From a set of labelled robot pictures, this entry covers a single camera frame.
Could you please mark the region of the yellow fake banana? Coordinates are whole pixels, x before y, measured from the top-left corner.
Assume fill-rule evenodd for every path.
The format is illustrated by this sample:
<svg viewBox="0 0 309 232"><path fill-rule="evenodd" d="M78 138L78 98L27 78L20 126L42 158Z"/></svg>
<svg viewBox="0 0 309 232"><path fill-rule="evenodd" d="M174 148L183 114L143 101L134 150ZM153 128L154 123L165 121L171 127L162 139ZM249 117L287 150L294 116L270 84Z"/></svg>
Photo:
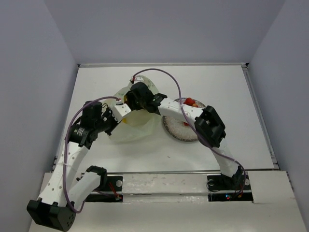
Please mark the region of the yellow fake banana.
<svg viewBox="0 0 309 232"><path fill-rule="evenodd" d="M126 95L124 95L124 103L128 103L128 101L127 101L127 96ZM122 120L124 123L127 123L127 119L126 119L126 117Z"/></svg>

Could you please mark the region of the red orange fake fruit bunch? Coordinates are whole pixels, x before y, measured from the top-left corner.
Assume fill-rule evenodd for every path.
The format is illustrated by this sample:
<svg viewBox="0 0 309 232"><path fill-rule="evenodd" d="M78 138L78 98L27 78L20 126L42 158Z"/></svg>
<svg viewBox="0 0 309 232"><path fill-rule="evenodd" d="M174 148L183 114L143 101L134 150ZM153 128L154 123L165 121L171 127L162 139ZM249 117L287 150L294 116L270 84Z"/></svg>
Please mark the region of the red orange fake fruit bunch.
<svg viewBox="0 0 309 232"><path fill-rule="evenodd" d="M198 108L198 105L197 105L196 101L194 99L192 99L192 98L186 98L184 100L183 104L191 106L191 107L197 107Z"/></svg>

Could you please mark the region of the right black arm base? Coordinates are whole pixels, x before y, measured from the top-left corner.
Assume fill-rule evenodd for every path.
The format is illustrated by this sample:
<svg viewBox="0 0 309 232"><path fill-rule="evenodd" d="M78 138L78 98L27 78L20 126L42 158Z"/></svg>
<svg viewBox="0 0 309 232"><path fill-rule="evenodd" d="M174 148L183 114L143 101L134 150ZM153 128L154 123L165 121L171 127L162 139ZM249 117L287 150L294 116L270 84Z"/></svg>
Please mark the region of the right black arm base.
<svg viewBox="0 0 309 232"><path fill-rule="evenodd" d="M206 188L209 202L253 202L253 194L250 179L241 177L237 187L223 182L221 175L208 175Z"/></svg>

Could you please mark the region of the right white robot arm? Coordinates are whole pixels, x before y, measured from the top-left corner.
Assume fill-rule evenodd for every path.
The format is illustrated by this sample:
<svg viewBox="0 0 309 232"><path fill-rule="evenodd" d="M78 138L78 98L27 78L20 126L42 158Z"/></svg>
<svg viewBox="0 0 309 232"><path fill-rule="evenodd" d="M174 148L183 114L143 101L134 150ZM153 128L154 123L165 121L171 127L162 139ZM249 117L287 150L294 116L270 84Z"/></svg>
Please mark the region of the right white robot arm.
<svg viewBox="0 0 309 232"><path fill-rule="evenodd" d="M153 94L143 82L132 85L125 94L125 103L131 110L144 109L188 123L198 140L212 151L217 160L221 172L219 184L237 194L243 191L246 171L231 154L225 140L225 125L213 107L196 108L161 93Z"/></svg>

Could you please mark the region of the translucent yellowish plastic bag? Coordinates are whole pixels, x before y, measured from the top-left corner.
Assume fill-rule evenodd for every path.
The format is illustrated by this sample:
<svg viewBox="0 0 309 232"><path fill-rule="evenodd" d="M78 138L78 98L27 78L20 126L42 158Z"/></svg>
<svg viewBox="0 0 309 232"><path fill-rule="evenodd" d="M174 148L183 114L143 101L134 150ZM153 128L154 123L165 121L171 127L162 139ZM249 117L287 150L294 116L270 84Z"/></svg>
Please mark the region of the translucent yellowish plastic bag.
<svg viewBox="0 0 309 232"><path fill-rule="evenodd" d="M154 83L144 75L138 75L144 79L144 84L152 91L153 94L159 93ZM124 95L129 91L128 86L120 89L114 94L124 103ZM115 105L115 100L105 100L109 107ZM112 131L109 139L115 143L133 142L153 134L159 125L162 116L151 114L146 110L132 111L127 117L127 123L123 121Z"/></svg>

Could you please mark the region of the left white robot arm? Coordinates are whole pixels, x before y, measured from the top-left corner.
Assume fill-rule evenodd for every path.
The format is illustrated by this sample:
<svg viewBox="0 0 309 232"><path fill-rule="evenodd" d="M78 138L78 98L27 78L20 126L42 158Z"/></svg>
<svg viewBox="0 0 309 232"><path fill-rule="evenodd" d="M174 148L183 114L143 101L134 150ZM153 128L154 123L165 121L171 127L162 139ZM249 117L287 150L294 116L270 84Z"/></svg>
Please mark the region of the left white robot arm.
<svg viewBox="0 0 309 232"><path fill-rule="evenodd" d="M117 125L111 109L102 108L103 104L99 101L87 101L79 110L81 116L72 119L62 154L46 187L36 200L29 201L27 205L27 211L36 224L67 232L76 215L83 210L90 193L109 188L109 196L117 196L103 167L90 166L73 184L77 170L98 134L106 132L110 135Z"/></svg>

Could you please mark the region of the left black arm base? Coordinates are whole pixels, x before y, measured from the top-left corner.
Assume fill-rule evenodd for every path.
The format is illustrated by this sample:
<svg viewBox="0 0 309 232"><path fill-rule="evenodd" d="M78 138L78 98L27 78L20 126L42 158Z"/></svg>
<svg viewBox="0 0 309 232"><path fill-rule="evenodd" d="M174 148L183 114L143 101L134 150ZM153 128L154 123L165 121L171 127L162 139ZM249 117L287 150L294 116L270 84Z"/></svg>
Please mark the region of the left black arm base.
<svg viewBox="0 0 309 232"><path fill-rule="evenodd" d="M122 194L123 176L110 175L107 176L105 185L100 185L86 198L88 203L121 203L123 201Z"/></svg>

